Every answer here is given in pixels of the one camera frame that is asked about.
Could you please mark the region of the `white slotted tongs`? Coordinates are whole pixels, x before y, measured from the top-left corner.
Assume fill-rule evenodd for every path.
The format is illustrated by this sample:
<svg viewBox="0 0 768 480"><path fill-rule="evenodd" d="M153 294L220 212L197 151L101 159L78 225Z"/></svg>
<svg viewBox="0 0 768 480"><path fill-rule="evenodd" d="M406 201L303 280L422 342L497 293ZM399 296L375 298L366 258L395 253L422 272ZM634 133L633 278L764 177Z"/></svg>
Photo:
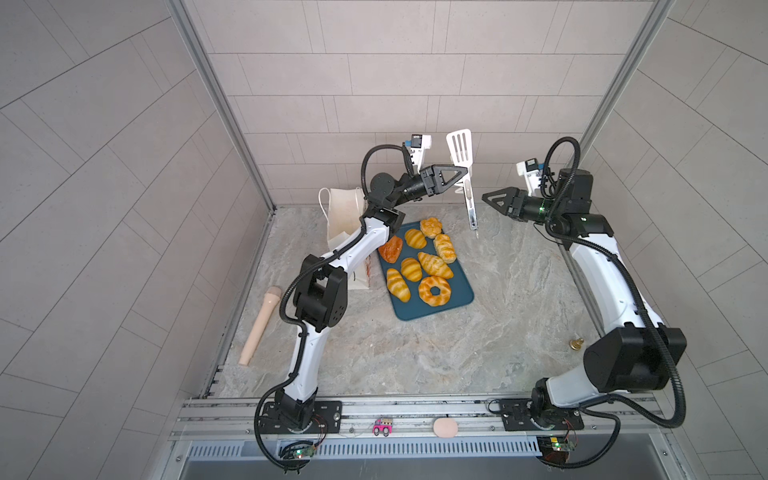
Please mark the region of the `white slotted tongs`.
<svg viewBox="0 0 768 480"><path fill-rule="evenodd" d="M453 164L467 168L466 175L457 183L457 192L462 193L464 196L469 227L476 236L479 236L477 212L471 183L473 166L472 132L469 129L450 132L446 135L446 143Z"/></svg>

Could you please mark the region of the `white paper gift bag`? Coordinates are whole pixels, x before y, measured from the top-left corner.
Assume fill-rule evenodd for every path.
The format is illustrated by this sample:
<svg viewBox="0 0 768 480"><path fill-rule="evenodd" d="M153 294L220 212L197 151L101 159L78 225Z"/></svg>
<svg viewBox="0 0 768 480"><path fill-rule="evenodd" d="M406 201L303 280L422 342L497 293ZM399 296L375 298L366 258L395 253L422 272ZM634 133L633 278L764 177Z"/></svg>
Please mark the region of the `white paper gift bag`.
<svg viewBox="0 0 768 480"><path fill-rule="evenodd" d="M359 218L366 207L363 192L360 187L350 190L324 187L318 191L318 203L327 222L328 250L332 251L356 235ZM370 281L371 259L367 257L349 274L349 289L367 290Z"/></svg>

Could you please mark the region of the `ring donut bread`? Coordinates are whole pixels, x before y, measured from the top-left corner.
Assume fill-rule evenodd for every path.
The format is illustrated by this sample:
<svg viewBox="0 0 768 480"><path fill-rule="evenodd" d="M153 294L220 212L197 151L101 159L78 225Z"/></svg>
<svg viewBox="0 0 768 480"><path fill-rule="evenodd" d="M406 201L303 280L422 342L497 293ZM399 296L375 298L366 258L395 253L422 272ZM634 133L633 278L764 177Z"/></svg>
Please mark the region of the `ring donut bread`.
<svg viewBox="0 0 768 480"><path fill-rule="evenodd" d="M452 296L449 282L439 276L429 276L421 280L418 286L419 298L430 307L447 304Z"/></svg>

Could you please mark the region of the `striped long bread front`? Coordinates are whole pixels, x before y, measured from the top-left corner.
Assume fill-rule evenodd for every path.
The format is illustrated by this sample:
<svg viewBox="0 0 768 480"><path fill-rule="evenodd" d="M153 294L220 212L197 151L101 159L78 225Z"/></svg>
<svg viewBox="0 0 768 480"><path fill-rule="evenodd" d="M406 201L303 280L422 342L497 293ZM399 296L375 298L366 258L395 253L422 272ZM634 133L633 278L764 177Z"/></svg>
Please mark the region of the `striped long bread front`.
<svg viewBox="0 0 768 480"><path fill-rule="evenodd" d="M403 303L411 299L410 289L402 274L394 268L386 271L386 285L389 293Z"/></svg>

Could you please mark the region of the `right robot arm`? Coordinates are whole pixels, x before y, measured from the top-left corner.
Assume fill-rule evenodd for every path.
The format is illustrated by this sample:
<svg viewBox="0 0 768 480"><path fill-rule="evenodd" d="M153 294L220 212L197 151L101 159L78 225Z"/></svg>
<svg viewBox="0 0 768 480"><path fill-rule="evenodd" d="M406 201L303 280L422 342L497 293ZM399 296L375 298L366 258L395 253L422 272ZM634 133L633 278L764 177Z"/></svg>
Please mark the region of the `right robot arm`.
<svg viewBox="0 0 768 480"><path fill-rule="evenodd" d="M687 347L679 328L665 326L640 293L618 251L608 220L591 210L592 175L564 169L552 198L516 187L482 199L517 221L544 226L579 266L603 321L603 336L572 370L539 380L529 411L539 424L566 410L621 402L652 423L677 428L687 405L677 364Z"/></svg>

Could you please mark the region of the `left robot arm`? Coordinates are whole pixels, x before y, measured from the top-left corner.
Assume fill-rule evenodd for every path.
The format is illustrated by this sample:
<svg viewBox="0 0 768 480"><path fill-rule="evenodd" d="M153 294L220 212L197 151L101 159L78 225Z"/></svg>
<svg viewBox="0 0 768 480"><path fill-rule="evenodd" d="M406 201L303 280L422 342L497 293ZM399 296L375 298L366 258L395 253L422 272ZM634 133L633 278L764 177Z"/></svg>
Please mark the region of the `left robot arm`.
<svg viewBox="0 0 768 480"><path fill-rule="evenodd" d="M466 167L438 164L398 180L386 173L376 175L360 227L332 251L304 259L279 307L281 319L298 328L292 369L275 388L276 409L289 428L304 430L312 422L320 360L328 329L347 309L349 274L397 233L405 218L399 205L440 195L467 174Z"/></svg>

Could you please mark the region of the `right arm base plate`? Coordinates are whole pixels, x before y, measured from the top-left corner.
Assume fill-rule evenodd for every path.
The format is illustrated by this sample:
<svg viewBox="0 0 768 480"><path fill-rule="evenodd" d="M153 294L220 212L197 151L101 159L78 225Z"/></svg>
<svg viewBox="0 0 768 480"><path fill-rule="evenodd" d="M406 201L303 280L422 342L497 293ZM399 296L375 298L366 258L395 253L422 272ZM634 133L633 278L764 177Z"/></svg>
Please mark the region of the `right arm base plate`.
<svg viewBox="0 0 768 480"><path fill-rule="evenodd" d="M501 417L507 432L584 429L583 417L578 410L547 407L539 411L527 398L500 399L493 412Z"/></svg>

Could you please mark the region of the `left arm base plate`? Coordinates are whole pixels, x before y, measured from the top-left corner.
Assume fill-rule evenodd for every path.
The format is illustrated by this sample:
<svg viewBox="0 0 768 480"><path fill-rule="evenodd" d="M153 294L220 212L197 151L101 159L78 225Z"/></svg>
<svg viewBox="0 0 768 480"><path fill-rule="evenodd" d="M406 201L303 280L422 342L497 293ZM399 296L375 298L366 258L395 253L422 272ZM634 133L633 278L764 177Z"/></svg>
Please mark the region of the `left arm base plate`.
<svg viewBox="0 0 768 480"><path fill-rule="evenodd" d="M311 406L277 405L268 401L259 417L261 434L317 434L340 431L341 401L315 401Z"/></svg>

